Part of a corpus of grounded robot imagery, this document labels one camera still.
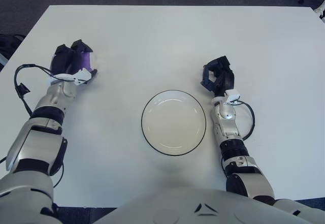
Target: black joint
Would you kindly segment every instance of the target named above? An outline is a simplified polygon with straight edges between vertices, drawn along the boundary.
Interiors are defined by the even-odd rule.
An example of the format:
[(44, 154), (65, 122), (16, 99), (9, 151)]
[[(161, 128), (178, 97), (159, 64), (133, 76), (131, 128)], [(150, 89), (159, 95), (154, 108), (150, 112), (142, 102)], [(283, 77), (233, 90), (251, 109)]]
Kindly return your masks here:
[(66, 153), (66, 149), (67, 149), (67, 145), (68, 145), (68, 141), (65, 138), (63, 138), (59, 152), (57, 154), (57, 157), (56, 157), (56, 159), (53, 163), (53, 166), (50, 170), (50, 176), (53, 176), (55, 173), (57, 173), (58, 170), (60, 169), (60, 167), (62, 166), (64, 154)]
[(227, 178), (226, 190), (228, 192), (232, 192), (242, 196), (246, 196), (246, 197), (248, 196), (246, 187), (242, 179), (236, 174), (232, 174)]
[(43, 106), (34, 110), (30, 119), (36, 117), (52, 119), (62, 125), (64, 120), (64, 112), (61, 111), (59, 108), (53, 106)]
[(20, 97), (23, 97), (25, 94), (30, 92), (30, 90), (23, 83), (20, 83), (16, 87), (16, 90), (19, 93)]
[(42, 194), (46, 195), (47, 197), (49, 197), (50, 199), (52, 199), (51, 196), (48, 193), (46, 193), (45, 191), (43, 191), (43, 190), (40, 190), (40, 189), (37, 189), (37, 188), (31, 188), (30, 191), (42, 193)]
[(60, 126), (58, 127), (57, 130), (45, 126), (32, 126), (31, 129), (39, 132), (49, 133), (49, 134), (56, 134), (56, 135), (62, 134), (62, 128)]
[(267, 204), (267, 205), (271, 205), (273, 206), (275, 204), (275, 199), (271, 196), (268, 196), (268, 195), (259, 195), (259, 196), (255, 196), (253, 199), (257, 200), (257, 201), (260, 201), (264, 204)]
[(39, 159), (21, 159), (14, 173), (22, 171), (37, 171), (49, 175), (49, 164)]
[(60, 45), (56, 48), (55, 56), (51, 62), (51, 71), (53, 75), (66, 73), (71, 64), (71, 58), (75, 51), (65, 45)]
[(231, 157), (249, 156), (248, 151), (241, 139), (228, 139), (220, 144), (223, 160), (226, 161)]
[(52, 204), (52, 210), (50, 210), (49, 208), (47, 207), (43, 207), (41, 209), (41, 212), (40, 212), (42, 215), (48, 215), (48, 216), (52, 216), (56, 219), (58, 219), (59, 215), (58, 215), (58, 206), (53, 203)]
[(294, 213), (292, 213), (293, 215), (297, 216), (300, 214), (300, 210), (296, 210)]
[(256, 167), (238, 167), (235, 162), (229, 164), (224, 169), (225, 175), (228, 177), (233, 173), (258, 173), (262, 174), (261, 171)]

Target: black bag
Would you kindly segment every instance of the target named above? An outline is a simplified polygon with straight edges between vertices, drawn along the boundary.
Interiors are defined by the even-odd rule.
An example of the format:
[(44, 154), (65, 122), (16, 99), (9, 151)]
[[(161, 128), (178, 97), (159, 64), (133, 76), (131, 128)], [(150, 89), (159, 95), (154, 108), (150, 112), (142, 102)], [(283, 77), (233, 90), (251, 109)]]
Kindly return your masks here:
[(18, 46), (25, 39), (25, 35), (2, 35), (0, 34), (0, 53), (6, 58), (10, 57), (15, 53)]

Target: robotic hand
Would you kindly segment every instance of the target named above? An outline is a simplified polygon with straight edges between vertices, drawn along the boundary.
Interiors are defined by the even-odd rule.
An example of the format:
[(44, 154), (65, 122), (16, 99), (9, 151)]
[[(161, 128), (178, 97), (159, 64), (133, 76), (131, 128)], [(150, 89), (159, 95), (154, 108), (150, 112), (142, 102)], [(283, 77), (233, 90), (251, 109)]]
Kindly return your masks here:
[[(92, 50), (81, 40), (71, 48), (57, 48), (51, 69), (38, 65), (20, 66), (15, 87), (30, 114), (11, 146), (0, 180), (0, 223), (61, 223), (53, 203), (53, 176), (63, 167), (67, 140), (62, 134), (66, 111), (76, 97), (76, 87), (87, 83), (93, 69)], [(22, 68), (37, 67), (50, 76), (50, 87), (31, 112), (23, 96), (29, 90), (16, 77)]]

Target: white table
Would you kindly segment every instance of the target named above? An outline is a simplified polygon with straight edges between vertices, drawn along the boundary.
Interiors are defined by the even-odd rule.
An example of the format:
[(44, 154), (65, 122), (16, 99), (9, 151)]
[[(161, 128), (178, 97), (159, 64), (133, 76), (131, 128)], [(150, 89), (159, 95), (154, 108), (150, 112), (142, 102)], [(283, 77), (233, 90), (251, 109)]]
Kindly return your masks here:
[[(1, 157), (28, 119), (14, 90), (15, 69), (49, 67), (58, 45), (80, 38), (100, 69), (80, 87), (64, 121), (69, 144), (58, 205), (119, 207), (170, 186), (225, 189), (209, 116), (212, 94), (200, 85), (203, 65), (223, 55), (241, 99), (255, 111), (255, 131), (245, 143), (276, 198), (325, 196), (325, 26), (310, 8), (50, 6), (0, 73)], [(26, 100), (33, 108), (46, 92), (46, 76), (25, 69), (18, 79), (31, 90)], [(147, 101), (167, 89), (190, 93), (207, 115), (203, 141), (184, 156), (158, 153), (141, 132)], [(236, 109), (244, 133), (250, 117)]]

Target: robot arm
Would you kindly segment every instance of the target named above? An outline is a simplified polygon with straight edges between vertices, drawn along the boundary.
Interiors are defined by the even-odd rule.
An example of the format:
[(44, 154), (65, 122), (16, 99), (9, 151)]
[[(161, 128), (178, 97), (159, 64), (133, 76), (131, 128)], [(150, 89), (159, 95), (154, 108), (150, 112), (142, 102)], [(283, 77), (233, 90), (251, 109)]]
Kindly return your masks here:
[(61, 223), (50, 176), (63, 164), (68, 142), (61, 135), (62, 123), (76, 87), (96, 73), (90, 69), (91, 52), (81, 40), (71, 48), (58, 47), (51, 63), (51, 85), (7, 155), (10, 172), (0, 180), (0, 223)]
[[(274, 199), (270, 183), (244, 145), (243, 139), (247, 136), (242, 137), (237, 128), (234, 106), (238, 105), (240, 95), (234, 89), (234, 74), (229, 65), (225, 56), (211, 61), (204, 66), (201, 82), (205, 88), (215, 93), (211, 117), (216, 141), (224, 160), (226, 190), (271, 205), (311, 223), (323, 223), (325, 212), (319, 209), (292, 200)], [(215, 82), (209, 80), (208, 71), (216, 76)]]

